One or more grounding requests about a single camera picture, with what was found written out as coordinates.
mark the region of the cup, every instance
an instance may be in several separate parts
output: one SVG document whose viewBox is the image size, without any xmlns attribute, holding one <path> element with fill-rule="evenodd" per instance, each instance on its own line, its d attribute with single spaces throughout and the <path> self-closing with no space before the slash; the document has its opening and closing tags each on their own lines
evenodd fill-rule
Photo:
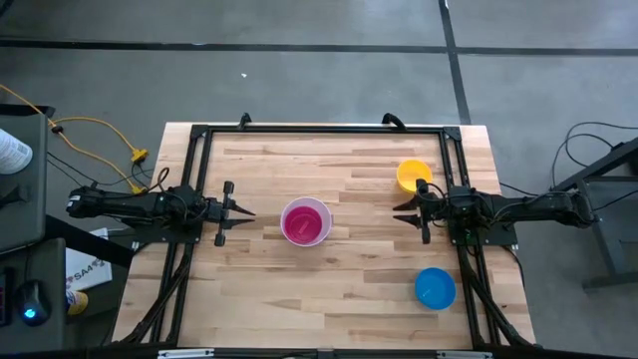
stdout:
<svg viewBox="0 0 638 359">
<path fill-rule="evenodd" d="M 281 231 L 293 244 L 313 246 L 321 243 L 332 228 L 332 214 L 321 200 L 297 198 L 281 212 Z"/>
</svg>

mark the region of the yellow cable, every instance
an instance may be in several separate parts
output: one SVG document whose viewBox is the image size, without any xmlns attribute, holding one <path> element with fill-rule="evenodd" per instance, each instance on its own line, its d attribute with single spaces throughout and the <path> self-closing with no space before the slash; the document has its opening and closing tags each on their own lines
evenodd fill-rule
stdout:
<svg viewBox="0 0 638 359">
<path fill-rule="evenodd" d="M 28 105 L 30 108 L 32 108 L 32 109 L 33 109 L 35 112 L 37 112 L 38 114 L 44 115 L 44 114 L 42 113 L 42 111 L 40 111 L 40 109 L 38 109 L 37 107 L 35 107 L 33 104 L 31 104 L 29 101 L 27 101 L 27 100 L 26 100 L 25 98 L 23 98 L 22 96 L 20 96 L 20 95 L 16 94 L 15 92 L 13 92 L 13 90 L 9 89 L 8 87 L 6 87 L 6 86 L 4 86 L 4 85 L 0 84 L 0 89 L 2 89 L 2 90 L 4 90 L 4 91 L 8 92 L 9 94 L 11 94 L 11 95 L 15 96 L 15 97 L 16 97 L 16 98 L 18 98 L 20 101 L 22 101 L 23 103 L 25 103 L 26 105 Z M 55 127 L 55 126 L 56 126 L 56 124 L 55 124 L 53 121 L 51 121 L 51 119 L 49 119 L 48 117 L 47 117 L 47 121 L 49 122 L 49 126 L 50 126 L 50 127 L 52 127 L 52 128 L 53 128 L 53 127 Z M 81 154 L 83 154 L 83 155 L 86 155 L 86 156 L 88 156 L 88 157 L 90 157 L 90 158 L 92 158 L 92 159 L 98 160 L 98 161 L 100 161 L 100 162 L 102 162 L 102 163 L 104 163 L 104 164 L 107 164 L 107 165 L 111 166 L 111 168 L 113 168 L 113 170 L 115 170 L 118 174 L 120 174 L 120 176 L 122 176 L 122 178 L 123 178 L 123 179 L 125 179 L 125 180 L 127 181 L 127 183 L 129 184 L 129 186 L 131 187 L 131 190 L 133 191 L 133 193 L 141 191 L 141 189 L 140 189 L 138 186 L 134 185 L 134 184 L 131 182 L 131 180 L 130 180 L 130 179 L 128 179 L 127 175 L 125 175 L 122 171 L 120 171 L 120 169 L 118 169 L 118 167 L 117 167 L 117 166 L 113 165 L 111 162 L 109 162 L 108 160 L 105 160 L 105 159 L 101 158 L 101 157 L 100 157 L 100 156 L 98 156 L 98 155 L 95 155 L 95 154 L 92 154 L 92 153 L 90 153 L 90 152 L 88 152 L 88 151 L 85 151 L 85 150 L 82 150 L 82 149 L 77 148 L 75 145 L 73 145 L 73 144 L 71 143 L 71 141 L 69 141 L 69 139 L 67 139 L 67 137 L 66 137 L 66 136 L 64 136 L 64 134 L 59 133 L 58 135 L 59 135 L 59 136 L 62 138 L 62 140 L 64 140 L 64 142 L 65 142 L 65 143 L 67 143 L 67 145 L 69 145 L 69 147 L 70 147 L 70 148 L 72 148 L 73 150 L 75 150 L 75 151 L 77 151 L 77 152 L 79 152 L 79 153 L 81 153 Z"/>
<path fill-rule="evenodd" d="M 88 117 L 70 117 L 70 118 L 53 120 L 53 123 L 58 125 L 59 123 L 68 122 L 68 121 L 88 121 L 88 122 L 94 122 L 94 123 L 98 123 L 98 124 L 102 124 L 104 126 L 107 126 L 107 127 L 111 128 L 111 130 L 113 130 L 116 134 L 118 134 L 118 136 L 120 136 L 122 141 L 124 141 L 124 143 L 127 144 L 127 146 L 129 147 L 129 149 L 131 149 L 131 151 L 136 151 L 137 150 L 135 147 L 133 147 L 133 145 L 131 145 L 129 140 L 127 140 L 127 138 L 120 131 L 118 131 L 118 129 L 115 128 L 115 126 L 109 124 L 108 122 L 106 122 L 104 120 L 88 118 Z"/>
</svg>

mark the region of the yellow bowl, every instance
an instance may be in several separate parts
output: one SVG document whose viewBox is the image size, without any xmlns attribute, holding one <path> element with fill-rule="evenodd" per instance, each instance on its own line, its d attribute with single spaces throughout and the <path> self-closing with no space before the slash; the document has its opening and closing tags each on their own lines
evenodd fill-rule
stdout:
<svg viewBox="0 0 638 359">
<path fill-rule="evenodd" d="M 415 193 L 418 179 L 424 179 L 428 183 L 432 182 L 432 171 L 428 165 L 421 161 L 403 161 L 397 168 L 397 182 L 402 190 Z"/>
</svg>

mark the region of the computer mouse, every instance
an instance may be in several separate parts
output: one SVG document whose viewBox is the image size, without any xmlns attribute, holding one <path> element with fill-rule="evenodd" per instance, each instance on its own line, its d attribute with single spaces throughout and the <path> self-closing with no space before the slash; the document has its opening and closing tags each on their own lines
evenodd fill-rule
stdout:
<svg viewBox="0 0 638 359">
<path fill-rule="evenodd" d="M 20 285 L 14 294 L 13 304 L 22 321 L 29 326 L 41 325 L 51 315 L 51 302 L 40 280 L 27 280 Z"/>
</svg>

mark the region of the paper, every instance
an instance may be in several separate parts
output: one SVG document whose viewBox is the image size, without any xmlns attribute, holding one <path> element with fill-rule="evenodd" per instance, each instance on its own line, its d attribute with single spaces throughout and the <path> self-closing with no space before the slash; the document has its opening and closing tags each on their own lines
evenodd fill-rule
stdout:
<svg viewBox="0 0 638 359">
<path fill-rule="evenodd" d="M 109 230 L 96 229 L 91 234 L 109 240 Z M 111 264 L 94 256 L 67 248 L 67 290 L 82 290 L 113 280 Z"/>
</svg>

